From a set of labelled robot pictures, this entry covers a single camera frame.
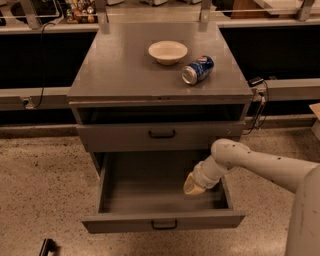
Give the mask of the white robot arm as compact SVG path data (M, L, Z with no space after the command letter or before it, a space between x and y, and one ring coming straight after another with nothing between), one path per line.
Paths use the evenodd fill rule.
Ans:
M187 195L213 188L235 168L247 169L295 194L285 256L320 256L320 164L260 153L229 139L219 139L211 154L189 173Z

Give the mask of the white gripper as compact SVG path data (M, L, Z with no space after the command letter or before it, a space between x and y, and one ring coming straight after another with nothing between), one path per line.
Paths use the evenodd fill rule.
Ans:
M186 195L199 195L207 189L213 188L223 176L223 169L212 156L200 161L189 173L184 185L183 192Z

